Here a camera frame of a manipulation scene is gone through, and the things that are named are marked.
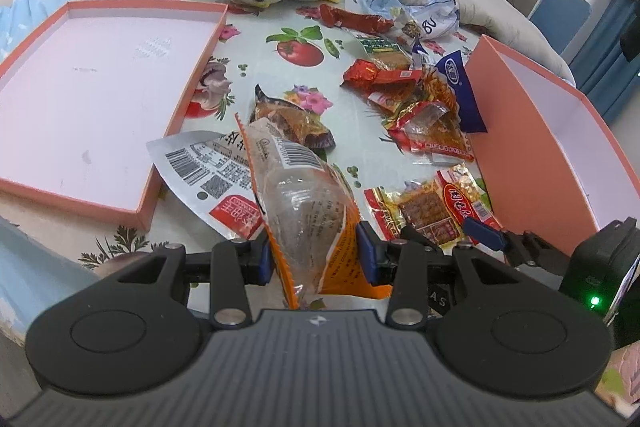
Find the red yellow snack packet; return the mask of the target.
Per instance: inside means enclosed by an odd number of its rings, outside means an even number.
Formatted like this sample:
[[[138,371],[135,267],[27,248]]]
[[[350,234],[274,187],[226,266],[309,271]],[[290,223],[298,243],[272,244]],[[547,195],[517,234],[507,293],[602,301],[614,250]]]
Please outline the red yellow snack packet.
[[[431,179],[411,180],[403,190],[368,188],[364,198],[388,241],[410,227],[432,243],[449,247],[465,239],[463,221],[468,218],[501,229],[484,186],[464,164],[440,169]]]

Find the large pink storage box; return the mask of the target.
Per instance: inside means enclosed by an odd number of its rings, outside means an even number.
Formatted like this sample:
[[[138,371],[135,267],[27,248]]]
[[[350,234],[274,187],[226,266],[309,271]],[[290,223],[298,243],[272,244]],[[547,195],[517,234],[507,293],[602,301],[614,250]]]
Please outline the large pink storage box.
[[[470,140],[503,228],[570,255],[612,221],[639,216],[639,178],[582,92],[488,37],[465,70],[486,126]]]

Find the red foil snack packet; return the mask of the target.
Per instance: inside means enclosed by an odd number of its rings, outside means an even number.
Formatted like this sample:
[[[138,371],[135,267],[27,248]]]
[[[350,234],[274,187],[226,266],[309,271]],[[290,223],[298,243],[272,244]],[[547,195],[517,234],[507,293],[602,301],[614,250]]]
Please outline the red foil snack packet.
[[[379,94],[405,100],[422,78],[421,69],[384,69],[358,58],[343,74],[342,87],[361,95]]]

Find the blue chair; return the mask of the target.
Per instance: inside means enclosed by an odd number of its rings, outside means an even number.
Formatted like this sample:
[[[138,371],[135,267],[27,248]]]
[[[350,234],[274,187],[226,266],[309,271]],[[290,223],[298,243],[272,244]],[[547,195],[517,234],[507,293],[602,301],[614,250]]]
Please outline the blue chair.
[[[540,30],[557,54],[561,54],[588,20],[586,0],[541,0],[529,20]]]

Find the red orange spicy snack packet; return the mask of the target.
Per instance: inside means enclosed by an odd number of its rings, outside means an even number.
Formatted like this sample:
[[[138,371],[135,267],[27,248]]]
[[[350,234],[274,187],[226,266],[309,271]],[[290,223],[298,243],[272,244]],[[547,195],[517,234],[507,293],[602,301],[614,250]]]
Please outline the red orange spicy snack packet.
[[[459,109],[446,77],[429,67],[407,98],[383,119],[383,127],[405,152],[473,161],[471,144],[460,127]]]

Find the brown dried-meat snack packet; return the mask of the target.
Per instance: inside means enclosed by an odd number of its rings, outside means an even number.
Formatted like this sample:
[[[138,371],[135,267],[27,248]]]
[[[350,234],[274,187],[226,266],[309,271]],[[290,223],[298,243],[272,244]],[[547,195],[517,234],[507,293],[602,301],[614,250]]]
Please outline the brown dried-meat snack packet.
[[[250,122],[266,118],[280,135],[311,150],[329,150],[335,146],[331,130],[320,116],[283,98],[271,98],[256,84],[255,103]]]

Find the orange clear snack bag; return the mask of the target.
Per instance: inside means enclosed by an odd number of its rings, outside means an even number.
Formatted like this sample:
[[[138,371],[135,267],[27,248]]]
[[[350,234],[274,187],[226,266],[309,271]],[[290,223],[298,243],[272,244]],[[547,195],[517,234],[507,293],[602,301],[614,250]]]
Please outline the orange clear snack bag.
[[[288,307],[306,308],[322,295],[390,297],[390,286],[364,275],[361,215],[341,176],[266,118],[238,127]]]

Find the pink box lid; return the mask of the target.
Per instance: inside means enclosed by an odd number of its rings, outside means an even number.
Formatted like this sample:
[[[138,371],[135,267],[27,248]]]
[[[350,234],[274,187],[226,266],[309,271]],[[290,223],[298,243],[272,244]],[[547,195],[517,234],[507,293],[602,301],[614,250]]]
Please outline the pink box lid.
[[[227,7],[175,0],[63,5],[1,65],[1,187],[148,229],[149,142],[181,128]]]

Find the blue curtain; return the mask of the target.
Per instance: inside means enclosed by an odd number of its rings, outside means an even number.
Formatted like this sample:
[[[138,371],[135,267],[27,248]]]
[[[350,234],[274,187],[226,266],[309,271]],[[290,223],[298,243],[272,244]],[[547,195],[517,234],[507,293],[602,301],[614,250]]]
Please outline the blue curtain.
[[[638,4],[611,0],[597,26],[570,62],[576,87],[607,124],[639,90],[639,57],[624,57],[620,37],[638,20]]]

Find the dark blue snack wrapper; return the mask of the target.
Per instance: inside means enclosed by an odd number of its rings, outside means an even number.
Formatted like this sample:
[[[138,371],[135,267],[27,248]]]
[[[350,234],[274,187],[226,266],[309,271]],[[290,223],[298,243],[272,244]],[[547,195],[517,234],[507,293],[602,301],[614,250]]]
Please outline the dark blue snack wrapper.
[[[465,72],[462,53],[456,51],[444,56],[436,64],[436,68],[454,91],[461,130],[465,133],[486,133],[487,128],[480,115],[469,77]]]

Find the white blue crumpled bag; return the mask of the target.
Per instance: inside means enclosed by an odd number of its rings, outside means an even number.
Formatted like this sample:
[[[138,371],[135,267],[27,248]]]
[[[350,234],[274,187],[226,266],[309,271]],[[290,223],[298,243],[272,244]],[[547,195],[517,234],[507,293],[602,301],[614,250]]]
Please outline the white blue crumpled bag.
[[[436,40],[458,30],[460,11],[456,0],[427,0],[403,8],[398,20],[411,41]]]

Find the red long snack packet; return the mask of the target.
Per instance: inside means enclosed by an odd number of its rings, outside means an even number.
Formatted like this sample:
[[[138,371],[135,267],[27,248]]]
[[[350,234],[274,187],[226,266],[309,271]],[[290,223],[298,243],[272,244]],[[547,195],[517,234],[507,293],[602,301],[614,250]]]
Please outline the red long snack packet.
[[[357,14],[334,8],[327,4],[319,6],[320,18],[328,27],[346,28],[370,35],[386,34],[394,22],[378,15]]]

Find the green white biscuit packet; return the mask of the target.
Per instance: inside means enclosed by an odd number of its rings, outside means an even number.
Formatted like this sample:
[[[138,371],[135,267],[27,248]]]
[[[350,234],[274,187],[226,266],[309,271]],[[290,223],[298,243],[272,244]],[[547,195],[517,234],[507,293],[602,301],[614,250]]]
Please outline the green white biscuit packet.
[[[356,35],[356,40],[362,46],[369,60],[379,68],[385,70],[407,70],[410,68],[410,58],[398,44],[383,37],[368,35]]]

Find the silver barcode snack packet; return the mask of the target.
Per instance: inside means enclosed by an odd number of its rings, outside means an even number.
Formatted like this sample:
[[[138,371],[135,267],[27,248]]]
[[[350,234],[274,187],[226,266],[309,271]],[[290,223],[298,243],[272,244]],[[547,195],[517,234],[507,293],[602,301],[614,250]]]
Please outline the silver barcode snack packet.
[[[262,229],[242,135],[189,131],[146,144],[169,190],[225,239],[254,239]]]

